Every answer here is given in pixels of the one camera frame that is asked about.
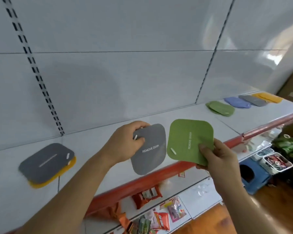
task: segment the hand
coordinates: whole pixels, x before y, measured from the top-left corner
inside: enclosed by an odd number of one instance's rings
[[[224,143],[214,139],[214,151],[200,144],[200,152],[208,161],[208,166],[197,165],[198,169],[207,169],[214,180],[217,192],[223,196],[243,187],[237,155]]]
[[[99,151],[112,167],[113,165],[131,158],[144,144],[143,137],[133,140],[133,133],[141,127],[149,126],[143,121],[134,121],[118,128]]]

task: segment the orange floor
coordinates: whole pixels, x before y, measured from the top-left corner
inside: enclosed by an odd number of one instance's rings
[[[277,187],[263,187],[254,203],[265,213],[279,234],[293,234],[293,190],[285,183]],[[236,233],[225,206],[216,205],[173,234],[234,234]]]

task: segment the purple pad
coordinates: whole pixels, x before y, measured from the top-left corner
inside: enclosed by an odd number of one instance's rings
[[[235,108],[250,108],[251,103],[244,101],[243,99],[236,97],[229,97],[224,99],[225,102],[229,103],[231,106]]]

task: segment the gray pad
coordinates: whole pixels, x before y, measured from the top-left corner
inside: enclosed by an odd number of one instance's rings
[[[166,133],[161,124],[154,124],[133,133],[145,138],[144,145],[131,158],[133,170],[138,175],[145,175],[159,166],[166,156]]]
[[[59,143],[52,143],[25,159],[18,169],[35,184],[42,184],[56,175],[75,156]]]
[[[268,104],[265,100],[254,97],[252,95],[239,95],[239,98],[241,98],[247,102],[250,102],[251,104],[258,106],[258,107],[263,107]]]

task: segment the forearm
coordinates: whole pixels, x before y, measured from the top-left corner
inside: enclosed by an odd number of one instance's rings
[[[237,233],[276,234],[276,230],[254,204],[243,187],[222,195]]]
[[[90,158],[62,190],[16,234],[76,233],[105,174],[110,169],[103,154]]]

